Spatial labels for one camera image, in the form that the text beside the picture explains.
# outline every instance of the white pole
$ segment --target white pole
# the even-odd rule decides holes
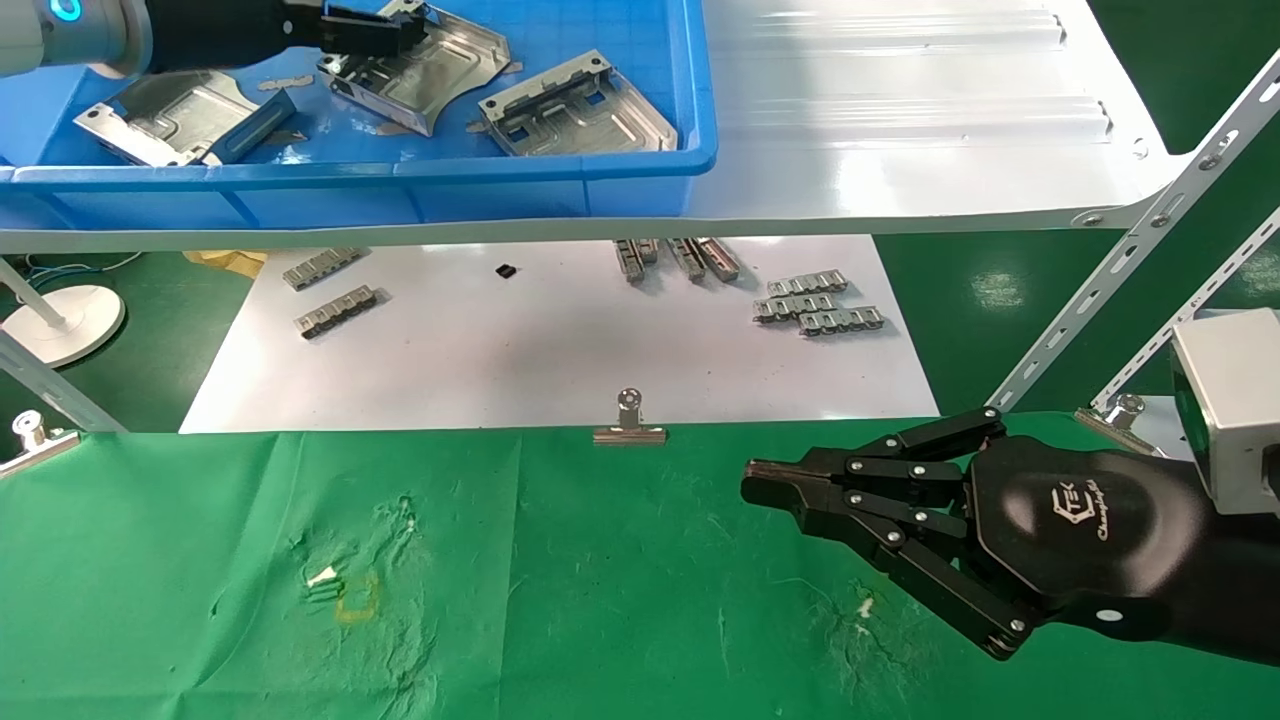
[[[31,283],[22,279],[18,270],[14,270],[13,266],[4,260],[0,260],[0,282],[9,286],[18,299],[27,304],[27,307],[35,310],[42,320],[49,323],[49,327],[60,328],[67,324],[67,318],[59,315],[58,310],[54,310],[54,306],[46,302],[36,288],[31,287]]]

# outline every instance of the metal connector strip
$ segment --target metal connector strip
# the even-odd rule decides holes
[[[737,279],[739,273],[742,272],[742,266],[737,264],[733,255],[724,247],[719,240],[714,237],[699,237],[698,250],[703,254],[703,260],[707,266],[710,268],[712,273],[719,278],[721,282],[731,283]]]
[[[884,327],[884,318],[874,306],[845,310],[823,310],[800,315],[800,334],[815,337],[858,331],[878,331]]]
[[[791,320],[805,313],[836,311],[836,299],[823,292],[818,295],[797,295],[794,297],[771,297],[753,304],[756,323],[776,323]]]
[[[284,282],[305,290],[365,256],[362,247],[334,247],[284,272]]]
[[[367,284],[326,302],[293,322],[306,340],[320,337],[347,320],[372,309],[381,299]]]
[[[636,250],[640,251],[640,260],[645,265],[658,261],[658,241],[653,238],[636,240]]]
[[[685,272],[689,282],[701,282],[707,277],[707,263],[698,250],[698,243],[689,237],[675,237],[667,240],[667,247],[676,256],[676,264]]]
[[[788,295],[809,295],[813,292],[844,292],[849,287],[849,278],[840,270],[823,270],[783,278],[767,284],[769,297],[786,297]]]
[[[618,255],[618,269],[627,278],[628,283],[637,283],[644,279],[643,255],[634,240],[614,240],[613,250]]]

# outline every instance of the robotic hand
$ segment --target robotic hand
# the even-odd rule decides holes
[[[1009,437],[984,407],[751,460],[742,498],[847,544],[997,660],[1068,623],[1280,665],[1280,519],[1220,514],[1194,462]]]
[[[0,77],[88,63],[109,77],[236,68],[288,47],[397,55],[421,18],[384,18],[326,0],[0,0]]]

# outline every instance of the white metal shelf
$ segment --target white metal shelf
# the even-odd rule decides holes
[[[717,167],[685,218],[0,233],[0,251],[1129,227],[1170,156],[1085,0],[705,4]]]

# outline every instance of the metal part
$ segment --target metal part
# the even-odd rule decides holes
[[[1106,415],[1102,416],[1102,421],[1111,425],[1117,430],[1132,430],[1133,421],[1147,409],[1147,404],[1142,401],[1142,397],[1132,393],[1117,395],[1115,402],[1107,409]]]
[[[698,242],[698,250],[701,251],[704,264],[710,268],[712,273],[721,282],[731,283],[737,279],[739,273],[742,272],[742,266],[737,264],[733,254],[724,247],[724,243],[714,237],[699,237],[695,241]]]
[[[1174,397],[1222,515],[1280,514],[1280,316],[1270,307],[1174,331]]]
[[[14,418],[13,432],[22,439],[22,455],[0,465],[0,480],[79,445],[79,433],[74,430],[54,429],[46,433],[45,419],[35,410]]]
[[[379,302],[381,302],[379,293],[370,290],[367,284],[362,284],[347,295],[335,299],[333,302],[325,302],[320,307],[298,318],[293,324],[297,325],[303,338],[314,340],[356,315],[372,309]]]
[[[613,250],[618,255],[618,268],[628,283],[637,283],[644,279],[644,261],[640,249],[634,240],[614,240]]]
[[[667,247],[676,258],[676,264],[684,270],[689,282],[701,282],[707,277],[707,263],[703,260],[703,254],[698,251],[698,243],[692,238],[668,238]]]
[[[1102,391],[1093,397],[1089,406],[1101,413],[1111,397],[1120,392],[1124,383],[1129,382],[1129,378],[1140,370],[1142,366],[1151,360],[1156,351],[1169,342],[1169,338],[1174,337],[1174,328],[1193,320],[1196,318],[1196,311],[1203,307],[1204,304],[1208,302],[1208,299],[1217,292],[1217,288],[1226,284],[1226,281],[1229,281],[1231,275],[1234,275],[1236,270],[1244,265],[1244,261],[1252,258],[1253,254],[1272,237],[1276,228],[1280,228],[1280,206],[1272,210],[1271,215],[1268,215],[1267,219],[1262,220],[1262,224],[1258,225],[1258,229],[1253,231],[1249,237],[1244,238],[1240,247],[1238,247],[1235,252],[1233,252],[1231,256],[1228,258],[1226,261],[1224,261],[1207,281],[1204,281],[1204,284],[1202,284],[1199,290],[1197,290],[1196,293],[1192,295],[1190,299],[1184,302],[1183,306],[1179,307],[1178,311],[1174,313],[1174,315],[1169,318],[1169,320],[1165,322],[1165,324],[1161,325],[1153,336],[1151,336],[1151,338],[1147,340],[1147,343],[1142,346],[1138,354],[1125,363],[1125,366],[1116,373],[1116,377],[1111,378],[1111,382],[1108,382],[1106,387],[1103,387]]]
[[[293,290],[306,290],[365,256],[362,247],[333,247],[284,272],[284,282]]]
[[[509,155],[676,150],[676,128],[599,50],[480,101],[489,135]]]
[[[640,252],[640,260],[645,265],[653,265],[658,261],[658,241],[653,238],[636,240],[636,250]]]
[[[276,79],[265,79],[257,83],[257,88],[261,90],[262,92],[270,92],[273,90],[288,90],[291,87],[307,87],[308,85],[314,85],[315,81],[316,76],[311,74],[276,78]]]
[[[753,304],[753,313],[756,323],[791,320],[806,313],[817,314],[820,311],[845,313],[836,305],[836,299],[826,292],[818,295],[797,295],[794,297],[771,297],[768,300],[756,300]]]
[[[1139,455],[1158,455],[1160,448],[1139,438],[1128,429],[1120,429],[1102,419],[1101,415],[1089,407],[1080,407],[1075,411],[1075,420],[1091,430],[1105,436],[1120,447]]]
[[[426,37],[388,58],[325,55],[316,64],[329,90],[431,137],[444,106],[489,85],[511,63],[507,38],[421,0],[392,0],[379,15],[424,18]]]
[[[800,334],[808,337],[856,331],[878,331],[884,327],[884,318],[874,306],[852,307],[849,310],[837,307],[819,313],[805,313],[799,319]]]
[[[618,424],[595,429],[595,445],[667,445],[667,430],[646,428],[640,416],[640,391],[628,387],[618,393]]]
[[[1115,291],[1178,225],[1178,222],[1213,184],[1213,181],[1257,137],[1258,132],[1280,109],[1280,102],[1262,101],[1267,92],[1274,92],[1271,87],[1277,76],[1280,76],[1280,51],[1271,56],[1235,100],[1235,104],[1201,141],[1196,152],[1189,155],[1190,159],[1181,173],[1160,193],[1143,217],[1111,249],[1093,270],[1093,274],[1075,291],[1057,318],[991,395],[988,405],[1005,411],[1016,405],[1044,370],[1057,360],[1062,350],[1111,300]],[[1221,161],[1211,172],[1201,170],[1196,159],[1210,154],[1217,154],[1221,156]],[[1156,224],[1161,217],[1167,218],[1167,220]]]
[[[769,297],[808,295],[810,292],[844,292],[849,287],[849,278],[840,270],[823,270],[820,273],[773,281],[765,287],[769,291]]]
[[[81,113],[76,124],[138,165],[225,165],[293,113],[284,91],[260,106],[241,95],[230,76],[201,70],[143,76]]]

